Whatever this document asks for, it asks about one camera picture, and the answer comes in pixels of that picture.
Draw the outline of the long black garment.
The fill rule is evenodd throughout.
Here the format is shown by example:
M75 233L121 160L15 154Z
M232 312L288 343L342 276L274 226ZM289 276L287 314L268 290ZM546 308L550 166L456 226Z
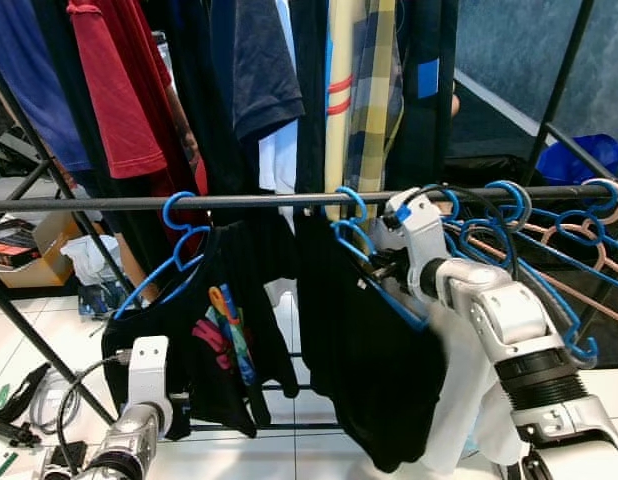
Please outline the long black garment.
M391 474L425 453L447 372L432 329L409 316L355 264L326 216L292 214L300 271L301 353L310 384L331 399L338 425Z

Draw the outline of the black t-shirt colourful print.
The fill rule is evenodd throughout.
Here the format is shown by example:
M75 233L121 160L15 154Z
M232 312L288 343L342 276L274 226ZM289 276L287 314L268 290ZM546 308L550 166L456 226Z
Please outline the black t-shirt colourful print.
M289 398L299 393L289 348L264 288L283 265L282 260L269 262L258 255L246 221L217 227L205 236L198 264L169 276L157 300L144 308L129 308L105 324L100 335L104 356L130 348L139 337L168 337L167 392L189 396L187 410L175 411L169 439L189 435L193 420L255 436L271 422L264 384L280 384ZM242 379L232 344L222 332L225 319L213 307L210 289L226 291L236 308L255 374L251 384Z

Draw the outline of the cream garment red stripes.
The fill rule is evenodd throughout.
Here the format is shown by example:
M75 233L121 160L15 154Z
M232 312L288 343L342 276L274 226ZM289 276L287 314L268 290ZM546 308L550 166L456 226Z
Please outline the cream garment red stripes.
M345 180L347 138L353 110L358 108L359 24L367 18L367 0L329 0L324 192L333 193Z

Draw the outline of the black garment blue tape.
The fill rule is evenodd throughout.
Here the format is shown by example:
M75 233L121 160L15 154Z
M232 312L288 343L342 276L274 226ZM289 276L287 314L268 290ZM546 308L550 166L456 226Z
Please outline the black garment blue tape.
M459 0L399 0L402 110L388 148L383 187L443 180L454 102Z

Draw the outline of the black metal clothes rack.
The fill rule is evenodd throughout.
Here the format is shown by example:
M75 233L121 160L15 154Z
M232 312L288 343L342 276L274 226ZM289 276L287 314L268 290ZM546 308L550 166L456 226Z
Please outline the black metal clothes rack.
M573 31L571 31L570 40L564 55L568 55L568 58L575 58L579 51L580 45L582 45L582 36L587 31L588 19L591 18L592 12L596 9L594 6L596 0L580 0L580 8L578 13L575 14ZM445 0L442 6L443 9L459 10L460 0ZM557 73L560 82L565 82L569 77L569 67L574 60L568 60L564 58L564 64L562 64L561 72ZM0 82L6 82L1 76L0 70ZM34 129L33 124L29 123L29 120L25 119L24 110L21 110L21 106L18 105L15 93L9 92L6 84L0 84L0 97L4 104L4 109L13 115L18 116L18 122L24 124L25 138L27 141L33 143L34 146L41 148L41 140ZM82 218L82 220L75 220L77 223L82 224L82 221L86 221L88 224L84 224L84 228L91 229L89 232L95 232L91 227L90 221L85 216L85 211L146 211L153 209L153 207L163 207L168 204L166 197L135 197L135 198L76 198L73 197L70 187L67 186L65 180L61 178L59 173L59 165L54 160L38 160L38 168L34 173L31 173L31 177L27 177L25 180L21 180L20 187L22 192L29 191L29 188L33 188L35 182L34 177L53 177L56 178L57 187L62 189L62 193L59 193L62 200L53 200L53 198L35 197L25 198L22 197L24 193L13 192L11 195L4 197L4 200L0 200L0 218L4 218L4 215L8 214L21 214L21 212L65 212L65 214L73 214L73 218ZM547 198L547 200L556 200L556 198L580 198L578 193L584 192L584 189L591 189L593 187L527 187L529 191L536 193L537 198ZM386 200L388 195L392 193L379 192L379 193L365 193L365 204L378 204L382 200ZM186 198L184 204L168 206L168 210L225 210L225 209L255 209L255 207L305 207L305 206L322 206L322 205L344 205L347 202L344 195L332 195L332 193L312 193L312 195L230 195L230 196L204 196L200 198L193 198L189 200ZM0 269L0 276L6 274L8 270ZM44 335L35 328L33 320L26 317L26 314L18 311L16 300L9 297L6 284L0 279L0 315L6 317L9 324L15 326L18 334L22 335L27 343L31 344L36 351L40 353L48 364L52 365L53 369L56 369L59 374L62 374L62 378L73 380L73 372L70 366L65 364L65 361L59 358L59 355L52 346L44 338ZM90 392L88 387L79 384L79 393L81 394L81 401L98 401L98 398ZM94 410L100 416L100 419L104 419L105 422L112 424L111 417L107 408L99 402L94 404ZM193 425L195 433L221 433L221 431L233 431L236 433L237 429L225 428L225 426L216 424L199 424ZM335 424L335 422L273 422L273 424L264 426L264 428L277 431L306 431L306 433L315 433L315 431L332 431L332 433L341 433L341 426Z

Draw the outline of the yellow grey plaid shirt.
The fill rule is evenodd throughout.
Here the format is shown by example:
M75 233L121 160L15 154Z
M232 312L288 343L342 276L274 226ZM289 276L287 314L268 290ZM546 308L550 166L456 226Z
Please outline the yellow grey plaid shirt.
M345 182L381 191L385 163L402 116L399 0L359 0L354 22L354 83Z

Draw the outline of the white hanging garment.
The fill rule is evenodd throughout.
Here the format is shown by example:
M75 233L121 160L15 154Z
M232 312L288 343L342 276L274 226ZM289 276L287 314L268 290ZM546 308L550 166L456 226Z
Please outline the white hanging garment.
M283 31L283 41L295 70L294 29L291 26L289 0L274 0ZM295 192L297 170L297 123L291 120L276 132L259 142L259 187L277 193L291 195Z

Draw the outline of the black hanging garment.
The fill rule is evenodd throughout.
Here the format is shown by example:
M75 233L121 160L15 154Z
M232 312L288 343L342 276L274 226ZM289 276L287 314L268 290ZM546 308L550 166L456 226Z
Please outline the black hanging garment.
M207 170L207 193L241 195L246 168L216 78L207 9L201 0L164 3L176 90Z

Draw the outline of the navy t-shirt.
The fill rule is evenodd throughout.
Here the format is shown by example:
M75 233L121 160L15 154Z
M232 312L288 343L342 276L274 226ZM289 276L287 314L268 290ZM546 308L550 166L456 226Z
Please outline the navy t-shirt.
M263 140L304 114L277 0L210 0L212 54L236 140Z

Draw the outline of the white plastic bag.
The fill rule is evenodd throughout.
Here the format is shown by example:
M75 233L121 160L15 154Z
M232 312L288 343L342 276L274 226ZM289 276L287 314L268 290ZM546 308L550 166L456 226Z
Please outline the white plastic bag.
M82 285L117 282L120 279L120 275L104 260L97 242L90 236L70 239L61 248L61 252L72 262L73 270Z

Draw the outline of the brown cardboard box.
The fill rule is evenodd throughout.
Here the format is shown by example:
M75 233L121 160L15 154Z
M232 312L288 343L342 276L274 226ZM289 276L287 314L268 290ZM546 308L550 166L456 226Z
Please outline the brown cardboard box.
M0 279L8 288L61 287L73 275L73 265L62 248L79 236L71 212L48 212L36 225L34 237L40 259L17 271L3 273Z

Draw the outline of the red t-shirt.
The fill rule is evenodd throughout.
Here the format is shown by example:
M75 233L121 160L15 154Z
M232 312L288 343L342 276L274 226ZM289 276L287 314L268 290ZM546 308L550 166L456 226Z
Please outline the red t-shirt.
M204 195L205 170L139 0L67 0L105 168L153 195Z

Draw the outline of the black red product box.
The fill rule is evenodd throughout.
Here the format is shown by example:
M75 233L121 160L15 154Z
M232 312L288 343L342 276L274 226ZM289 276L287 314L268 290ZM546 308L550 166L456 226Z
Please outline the black red product box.
M34 230L29 221L13 219L0 223L0 268L22 268L39 259L41 251Z

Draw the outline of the purple blue shirt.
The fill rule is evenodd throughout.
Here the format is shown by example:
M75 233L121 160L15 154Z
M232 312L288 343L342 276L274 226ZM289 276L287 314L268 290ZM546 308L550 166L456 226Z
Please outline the purple blue shirt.
M88 151L73 123L30 0L0 0L0 73L63 168L89 172Z

